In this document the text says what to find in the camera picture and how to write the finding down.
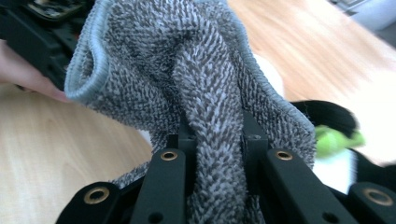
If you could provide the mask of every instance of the wooden surface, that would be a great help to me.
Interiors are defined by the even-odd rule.
[[[377,163],[396,160],[396,51],[325,0],[230,0],[287,100],[355,113]],[[71,197],[150,158],[136,130],[82,106],[0,86],[0,223],[54,223]]]

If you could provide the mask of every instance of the metal mounting hole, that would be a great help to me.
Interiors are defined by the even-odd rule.
[[[164,161],[172,161],[177,158],[177,153],[173,151],[166,151],[161,155],[161,159]]]
[[[161,221],[163,221],[163,214],[161,213],[151,213],[148,216],[149,223],[160,223]]]
[[[87,204],[97,204],[104,201],[108,195],[110,195],[110,191],[106,187],[96,187],[94,189],[90,189],[84,196],[84,203]]]
[[[377,203],[383,206],[391,206],[393,205],[393,200],[389,197],[388,194],[382,192],[378,189],[364,189],[364,196],[368,198],[373,203]]]
[[[290,161],[291,159],[293,159],[293,156],[289,152],[285,152],[285,151],[278,151],[276,153],[276,156],[278,159],[282,161]]]
[[[323,213],[322,217],[325,221],[327,221],[329,223],[338,223],[339,222],[338,217],[333,213],[325,212],[325,213]]]

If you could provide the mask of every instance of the gray towel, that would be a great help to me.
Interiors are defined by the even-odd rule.
[[[177,133],[185,111],[198,141],[190,223],[263,223],[257,196],[248,194],[239,148],[243,109],[271,147],[291,149],[313,166],[313,125],[268,83],[226,1],[97,0],[68,67],[65,92],[149,131],[154,152]],[[114,183],[123,188],[148,166]]]

